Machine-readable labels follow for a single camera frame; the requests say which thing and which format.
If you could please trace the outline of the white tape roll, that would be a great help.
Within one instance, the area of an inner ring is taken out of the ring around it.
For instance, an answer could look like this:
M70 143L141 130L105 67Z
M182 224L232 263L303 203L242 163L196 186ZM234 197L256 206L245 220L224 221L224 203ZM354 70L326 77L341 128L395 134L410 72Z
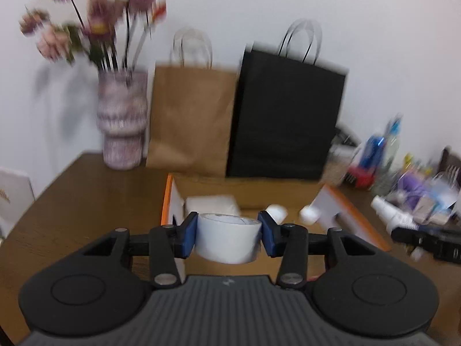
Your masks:
M202 258L228 265L253 262L262 224L241 216L199 214L194 250Z

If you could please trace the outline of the white translucent plastic container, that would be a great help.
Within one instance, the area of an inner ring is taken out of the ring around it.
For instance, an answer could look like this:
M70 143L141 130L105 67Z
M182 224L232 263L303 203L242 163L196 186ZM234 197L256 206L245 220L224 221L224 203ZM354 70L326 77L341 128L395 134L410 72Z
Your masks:
M232 195L209 195L187 197L184 203L184 215L189 213L212 213L240 216L241 210Z

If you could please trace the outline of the orange cardboard box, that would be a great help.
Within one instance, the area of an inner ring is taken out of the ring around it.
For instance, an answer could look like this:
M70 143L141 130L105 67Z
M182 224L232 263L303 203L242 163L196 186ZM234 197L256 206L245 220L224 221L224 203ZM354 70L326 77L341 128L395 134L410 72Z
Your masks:
M381 236L375 227L355 205L336 187L318 182L299 180L267 180L238 178L205 178L184 176L178 173L167 175L163 198L161 224L172 223L173 216L182 222L189 210L186 200L191 197L232 196L240 215L256 219L259 211L271 205L286 209L285 223L296 223L307 227L310 234L325 234L330 227L336 227L335 216L339 214L340 225L346 226L350 233L383 251L391 251L392 246ZM299 215L306 205L320 206L320 219L313 225L305 225ZM212 262L194 252L186 259L176 259L180 279L187 275L212 276L255 276L267 275L276 280L281 258L270 258L260 248L256 260L240 265L226 265Z

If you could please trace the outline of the white spray bottle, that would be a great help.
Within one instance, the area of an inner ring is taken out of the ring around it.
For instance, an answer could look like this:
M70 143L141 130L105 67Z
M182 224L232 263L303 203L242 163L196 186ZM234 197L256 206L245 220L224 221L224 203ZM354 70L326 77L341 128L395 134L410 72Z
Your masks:
M380 196L375 196L370 206L381 219L389 234L397 228L416 230L418 227L409 213L403 212Z

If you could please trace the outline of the dark wooden chair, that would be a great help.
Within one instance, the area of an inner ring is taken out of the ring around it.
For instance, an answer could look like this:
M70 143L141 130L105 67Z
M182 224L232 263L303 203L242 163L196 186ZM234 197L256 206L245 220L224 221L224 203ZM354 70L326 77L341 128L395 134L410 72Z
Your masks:
M460 187L461 159L460 154L452 151L446 146L441 153L441 160L438 166L438 173L444 174L451 184Z

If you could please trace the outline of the clear blue-capped bottle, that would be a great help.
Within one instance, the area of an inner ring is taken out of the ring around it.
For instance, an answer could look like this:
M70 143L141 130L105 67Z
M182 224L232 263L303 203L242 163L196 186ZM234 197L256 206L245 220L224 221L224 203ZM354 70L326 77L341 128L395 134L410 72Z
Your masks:
M392 164L400 145L400 132L403 115L398 114L389 124L386 130L384 151L381 156L380 165L377 168L372 192L378 196L386 195L391 187L394 174Z

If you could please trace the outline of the red small box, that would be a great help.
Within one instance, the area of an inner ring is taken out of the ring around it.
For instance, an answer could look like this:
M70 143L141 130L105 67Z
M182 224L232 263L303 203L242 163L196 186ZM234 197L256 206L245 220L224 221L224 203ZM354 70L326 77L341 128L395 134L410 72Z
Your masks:
M375 172L373 170L350 166L344 176L343 183L355 189L370 190L374 180Z

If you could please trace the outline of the clear lidded storage container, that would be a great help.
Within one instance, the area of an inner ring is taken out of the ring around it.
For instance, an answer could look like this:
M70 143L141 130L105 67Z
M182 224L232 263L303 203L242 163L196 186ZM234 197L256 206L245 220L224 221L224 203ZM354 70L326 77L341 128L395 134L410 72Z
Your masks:
M359 152L361 141L346 126L337 125L331 142L321 181L339 186Z

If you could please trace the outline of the blue packaged item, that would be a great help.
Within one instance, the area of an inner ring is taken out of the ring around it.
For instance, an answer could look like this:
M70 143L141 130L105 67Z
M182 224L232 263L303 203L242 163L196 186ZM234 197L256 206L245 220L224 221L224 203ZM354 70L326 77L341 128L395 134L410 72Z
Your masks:
M374 172L380 165L385 146L385 136L373 134L364 146L359 167Z

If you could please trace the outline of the black paper bag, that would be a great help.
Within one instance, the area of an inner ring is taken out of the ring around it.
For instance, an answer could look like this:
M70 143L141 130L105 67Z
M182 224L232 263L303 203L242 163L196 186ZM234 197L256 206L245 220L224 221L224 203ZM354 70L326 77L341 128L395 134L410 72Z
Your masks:
M323 33L294 21L277 51L246 48L235 91L226 176L318 180L347 73L319 63Z

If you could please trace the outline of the brown paper bag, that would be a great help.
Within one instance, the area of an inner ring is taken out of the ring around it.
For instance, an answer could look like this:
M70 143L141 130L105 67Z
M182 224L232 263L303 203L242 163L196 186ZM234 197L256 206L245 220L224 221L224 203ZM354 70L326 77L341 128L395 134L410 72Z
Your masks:
M146 164L223 177L237 70L214 66L208 36L189 27L174 35L171 56L154 73Z

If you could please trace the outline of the purple textured vase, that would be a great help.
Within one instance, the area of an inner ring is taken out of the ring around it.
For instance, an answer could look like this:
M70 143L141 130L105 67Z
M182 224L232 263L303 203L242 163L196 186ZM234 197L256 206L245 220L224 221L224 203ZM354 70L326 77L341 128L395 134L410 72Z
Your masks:
M140 165L148 125L148 74L142 70L99 74L96 123L102 132L103 160L114 170Z

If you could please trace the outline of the white booklet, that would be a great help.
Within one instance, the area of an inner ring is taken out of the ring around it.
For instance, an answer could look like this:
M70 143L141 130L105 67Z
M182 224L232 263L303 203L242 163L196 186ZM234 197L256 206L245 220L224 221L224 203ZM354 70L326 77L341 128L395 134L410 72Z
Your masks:
M1 167L1 239L6 239L35 201L29 176Z

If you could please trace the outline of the dried pink flowers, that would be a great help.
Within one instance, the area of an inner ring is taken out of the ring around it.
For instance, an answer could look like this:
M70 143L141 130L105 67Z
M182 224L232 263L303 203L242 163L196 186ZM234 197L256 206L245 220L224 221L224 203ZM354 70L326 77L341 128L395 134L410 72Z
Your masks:
M135 69L146 37L167 15L166 0L53 0L69 2L77 22L54 23L45 10L27 9L24 36L40 34L37 50L48 61L74 63L86 55L99 72Z

